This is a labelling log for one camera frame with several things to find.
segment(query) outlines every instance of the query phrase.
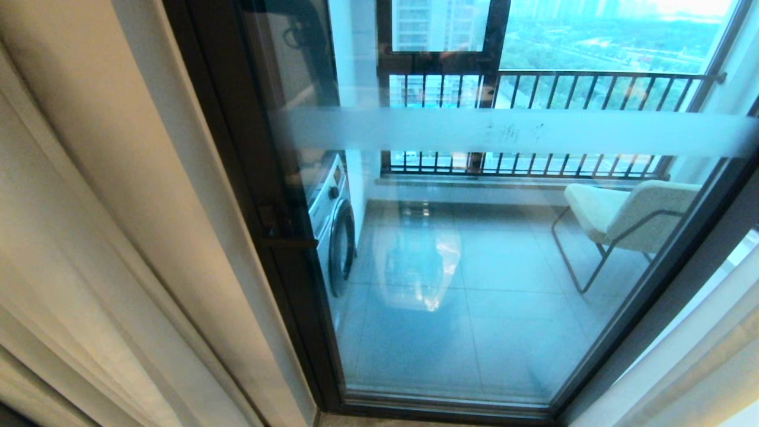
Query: frosted glass strip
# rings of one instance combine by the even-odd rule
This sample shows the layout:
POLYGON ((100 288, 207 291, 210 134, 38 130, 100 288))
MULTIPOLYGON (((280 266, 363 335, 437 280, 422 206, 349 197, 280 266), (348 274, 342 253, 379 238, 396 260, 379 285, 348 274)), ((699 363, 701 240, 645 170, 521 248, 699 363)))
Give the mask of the frosted glass strip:
POLYGON ((745 157, 759 120, 668 112, 498 109, 315 109, 272 117, 298 149, 645 153, 745 157))

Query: city view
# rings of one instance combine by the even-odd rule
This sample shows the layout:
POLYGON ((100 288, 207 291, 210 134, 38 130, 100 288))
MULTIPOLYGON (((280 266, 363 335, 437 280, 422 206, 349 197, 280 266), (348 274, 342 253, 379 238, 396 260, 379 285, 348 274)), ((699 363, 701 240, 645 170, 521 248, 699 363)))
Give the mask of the city view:
MULTIPOLYGON (((397 52, 476 52, 487 0, 394 0, 397 52)), ((676 111, 697 84, 687 79, 523 75, 512 70, 703 73, 730 2, 685 0, 514 0, 493 108, 676 111)), ((390 106, 473 108, 480 76, 391 76, 390 106)))

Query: greenery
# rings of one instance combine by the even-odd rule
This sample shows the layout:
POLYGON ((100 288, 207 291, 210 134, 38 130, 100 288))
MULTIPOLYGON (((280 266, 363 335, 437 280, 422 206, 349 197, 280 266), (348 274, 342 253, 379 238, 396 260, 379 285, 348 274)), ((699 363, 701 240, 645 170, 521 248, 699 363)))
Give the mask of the greenery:
MULTIPOLYGON (((503 70, 612 70, 698 73, 706 62, 709 48, 719 24, 696 21, 640 21, 599 20, 561 21, 515 20, 509 24, 501 56, 503 70)), ((567 106, 573 77, 560 77, 550 108, 567 106)), ((514 100, 515 108, 528 108, 535 77, 522 77, 514 100)), ((570 109, 638 109, 659 107, 669 79, 656 79, 647 95, 650 78, 639 78, 630 86, 629 77, 616 80, 598 78, 593 93, 592 77, 580 77, 575 85, 570 109)), ((511 103, 515 76, 506 76, 500 82, 496 108, 508 108, 511 103)), ((662 103, 663 111, 673 111, 687 81, 674 80, 662 103)), ((532 108, 549 108, 553 76, 538 80, 532 108)))

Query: gray floor tile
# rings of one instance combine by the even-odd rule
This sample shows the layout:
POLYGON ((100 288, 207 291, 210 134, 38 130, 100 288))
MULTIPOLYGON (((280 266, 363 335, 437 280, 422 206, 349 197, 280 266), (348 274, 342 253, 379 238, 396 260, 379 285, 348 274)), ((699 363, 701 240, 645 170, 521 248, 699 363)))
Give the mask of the gray floor tile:
POLYGON ((467 289, 560 293, 532 232, 472 229, 462 233, 461 269, 467 289))
POLYGON ((467 296, 483 388, 495 398, 545 403, 589 348, 563 294, 467 289, 467 296))
POLYGON ((468 396, 480 389, 463 289, 372 286, 349 388, 468 396))
MULTIPOLYGON (((550 233, 557 209, 369 208, 338 332, 352 391, 544 403, 647 266, 615 251, 580 295, 550 233)), ((559 234, 587 279, 596 247, 571 217, 559 234)))

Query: metal chair leg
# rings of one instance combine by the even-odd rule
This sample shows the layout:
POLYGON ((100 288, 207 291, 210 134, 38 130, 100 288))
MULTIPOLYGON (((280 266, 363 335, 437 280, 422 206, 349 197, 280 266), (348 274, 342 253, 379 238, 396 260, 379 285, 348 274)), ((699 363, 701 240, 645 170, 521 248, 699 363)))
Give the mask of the metal chair leg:
POLYGON ((556 224, 559 223, 559 221, 566 215, 566 213, 570 210, 570 207, 567 207, 564 209, 563 212, 559 215, 558 218, 556 218, 555 221, 553 221, 553 225, 551 225, 551 234, 553 234, 553 240, 556 241, 556 246, 559 247, 559 252, 562 254, 562 258, 564 259, 564 264, 567 266, 567 270, 569 270, 569 275, 572 277, 572 282, 575 284, 575 288, 580 294, 584 294, 587 292, 587 290, 591 287, 593 284, 593 281, 596 280, 596 276, 598 276, 598 273, 601 271, 601 268, 606 263, 606 260, 609 259, 609 254, 611 253, 612 249, 614 249, 614 246, 610 246, 608 250, 603 251, 600 245, 597 245, 599 248, 599 252, 601 253, 601 262, 596 266, 596 270, 591 275, 591 278, 587 281, 585 286, 580 287, 580 281, 577 279, 577 275, 575 274, 575 271, 572 269, 572 265, 569 263, 569 258, 567 258, 566 253, 564 252, 564 247, 562 246, 562 243, 559 241, 559 236, 556 235, 556 224))

